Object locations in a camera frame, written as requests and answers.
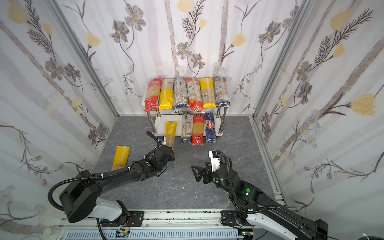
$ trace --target floral wallpaper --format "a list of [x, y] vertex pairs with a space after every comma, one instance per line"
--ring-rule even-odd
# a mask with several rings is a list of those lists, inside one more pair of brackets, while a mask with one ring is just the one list
[[315, 1], [257, 123], [290, 206], [382, 235], [384, 4]]
[[0, 6], [0, 235], [51, 239], [49, 188], [92, 169], [115, 117], [44, 1]]
[[[150, 79], [226, 76], [228, 114], [252, 114], [300, 0], [58, 0], [119, 114]], [[175, 113], [174, 110], [163, 113]]]

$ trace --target red pasta package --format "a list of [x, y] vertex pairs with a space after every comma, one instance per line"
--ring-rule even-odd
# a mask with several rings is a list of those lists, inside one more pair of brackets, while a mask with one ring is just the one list
[[145, 109], [146, 112], [156, 111], [159, 109], [157, 101], [159, 100], [161, 89], [161, 76], [152, 79], [148, 83], [147, 94], [145, 96]]
[[192, 145], [203, 145], [204, 114], [193, 115]]
[[200, 83], [195, 78], [186, 78], [188, 89], [188, 102], [192, 111], [204, 112], [203, 101], [201, 99]]

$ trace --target barilla logo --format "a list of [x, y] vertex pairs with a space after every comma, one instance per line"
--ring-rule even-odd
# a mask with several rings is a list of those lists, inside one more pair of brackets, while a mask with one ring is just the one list
[[214, 125], [214, 123], [213, 123], [212, 121], [210, 121], [210, 120], [206, 120], [206, 121], [205, 121], [205, 125], [206, 125], [209, 129], [212, 129], [212, 130], [215, 129], [215, 125]]

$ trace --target shelf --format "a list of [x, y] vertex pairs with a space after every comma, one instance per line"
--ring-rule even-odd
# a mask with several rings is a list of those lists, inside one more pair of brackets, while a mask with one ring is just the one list
[[[218, 130], [221, 125], [221, 118], [214, 117], [215, 120], [215, 130], [216, 130], [216, 136], [221, 137], [223, 136], [223, 133], [219, 134]], [[177, 121], [176, 126], [176, 136], [181, 136], [181, 128], [182, 128], [182, 115], [177, 114], [162, 114], [160, 118], [156, 118], [155, 120], [155, 127], [157, 130], [157, 136], [165, 136], [166, 134], [166, 122], [172, 122]]]

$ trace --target blue pasta package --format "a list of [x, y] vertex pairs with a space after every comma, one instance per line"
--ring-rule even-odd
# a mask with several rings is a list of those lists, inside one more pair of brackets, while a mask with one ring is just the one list
[[207, 143], [216, 143], [214, 113], [205, 113], [205, 137], [207, 139]]

